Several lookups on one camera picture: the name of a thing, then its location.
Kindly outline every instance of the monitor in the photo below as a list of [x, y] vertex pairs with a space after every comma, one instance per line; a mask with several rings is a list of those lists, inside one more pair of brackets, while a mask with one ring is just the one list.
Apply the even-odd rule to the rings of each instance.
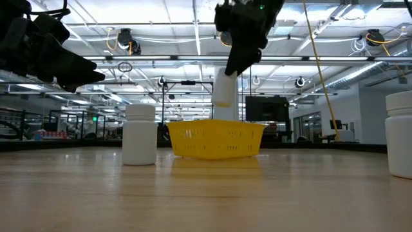
[[246, 96], [246, 121], [289, 121], [289, 102], [286, 97]]
[[[342, 121], [340, 121], [340, 120], [335, 120], [335, 122], [336, 122], [336, 127], [337, 127], [337, 129], [338, 129], [338, 130], [341, 130], [341, 129], [342, 129]], [[335, 129], [335, 126], [333, 125], [333, 121], [332, 121], [332, 120], [330, 121], [330, 129], [332, 129], [332, 130]]]

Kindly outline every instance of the wooden tabletop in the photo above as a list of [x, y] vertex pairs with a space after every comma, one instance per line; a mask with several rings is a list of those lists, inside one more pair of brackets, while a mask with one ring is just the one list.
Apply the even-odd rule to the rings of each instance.
[[0, 154], [0, 231], [412, 231], [412, 180], [382, 154], [262, 150], [203, 161], [120, 148]]

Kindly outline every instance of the yellow basket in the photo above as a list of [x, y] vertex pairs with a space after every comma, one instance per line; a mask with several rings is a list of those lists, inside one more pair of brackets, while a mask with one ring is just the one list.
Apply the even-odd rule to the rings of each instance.
[[259, 154], [264, 125], [223, 120], [171, 122], [173, 152], [197, 159], [227, 159]]

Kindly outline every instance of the yellow cable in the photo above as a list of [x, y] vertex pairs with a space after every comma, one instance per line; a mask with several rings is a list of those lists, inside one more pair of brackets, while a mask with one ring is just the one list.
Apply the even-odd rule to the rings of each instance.
[[129, 42], [129, 55], [131, 55], [131, 42]]
[[324, 92], [324, 94], [325, 94], [326, 101], [328, 102], [328, 107], [329, 107], [330, 115], [332, 116], [333, 127], [335, 128], [335, 133], [336, 133], [336, 138], [335, 138], [335, 140], [336, 140], [337, 142], [339, 142], [340, 139], [341, 139], [341, 137], [340, 137], [340, 135], [339, 135], [339, 131], [337, 130], [335, 115], [333, 114], [332, 105], [330, 104], [330, 101], [329, 101], [328, 90], [326, 89], [326, 86], [324, 85], [323, 75], [322, 75], [322, 70], [321, 70], [321, 65], [319, 64], [319, 59], [318, 59], [317, 52], [316, 52], [315, 39], [314, 39], [314, 36], [312, 35], [312, 28], [310, 27], [310, 22], [309, 22], [309, 17], [308, 17], [308, 9], [307, 9], [307, 7], [306, 7], [306, 0], [303, 0], [303, 8], [304, 8], [304, 14], [305, 14], [305, 16], [306, 16], [306, 22], [308, 23], [310, 40], [312, 41], [312, 46], [313, 46], [313, 48], [314, 48], [314, 54], [315, 54], [315, 58], [316, 58], [317, 71], [319, 72], [319, 77], [321, 78], [322, 87], [323, 87], [323, 92]]
[[118, 37], [118, 34], [116, 35], [116, 44], [115, 44], [115, 47], [112, 48], [112, 47], [110, 47], [110, 44], [109, 44], [110, 31], [111, 31], [111, 28], [109, 28], [108, 39], [106, 39], [106, 45], [108, 46], [108, 48], [109, 48], [110, 50], [114, 51], [114, 50], [116, 50], [116, 48], [117, 48], [117, 37]]
[[[391, 56], [391, 54], [389, 53], [389, 51], [388, 51], [388, 49], [386, 48], [385, 44], [382, 44], [382, 46], [384, 47], [384, 50], [385, 50], [386, 54], [387, 54], [388, 56]], [[402, 70], [399, 68], [399, 66], [397, 66], [397, 65], [395, 65], [395, 66], [397, 67], [397, 69], [398, 69], [398, 71], [400, 72], [400, 74], [401, 74], [402, 76], [404, 76], [404, 78], [406, 78], [404, 72], [402, 72]]]
[[387, 54], [388, 56], [391, 56], [391, 54], [389, 53], [388, 49], [385, 47], [385, 44], [382, 44], [382, 46], [384, 47], [384, 50], [385, 50], [386, 54]]
[[399, 37], [397, 37], [397, 38], [394, 39], [394, 40], [386, 41], [386, 42], [380, 42], [380, 41], [374, 41], [373, 39], [370, 39], [370, 38], [369, 38], [369, 35], [370, 35], [369, 33], [366, 34], [366, 39], [369, 40], [369, 41], [371, 41], [371, 42], [377, 43], [377, 44], [388, 44], [388, 43], [392, 43], [392, 42], [395, 42], [395, 41], [399, 40], [400, 37], [402, 36], [402, 34], [399, 34]]

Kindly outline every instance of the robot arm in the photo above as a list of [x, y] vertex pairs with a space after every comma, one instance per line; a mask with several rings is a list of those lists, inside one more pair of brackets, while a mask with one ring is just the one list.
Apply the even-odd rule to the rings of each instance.
[[261, 60], [261, 49], [268, 44], [267, 35], [276, 23], [276, 16], [285, 0], [250, 0], [246, 4], [235, 0], [234, 5], [225, 0], [217, 5], [214, 24], [219, 32], [229, 32], [232, 50], [225, 75], [243, 73]]

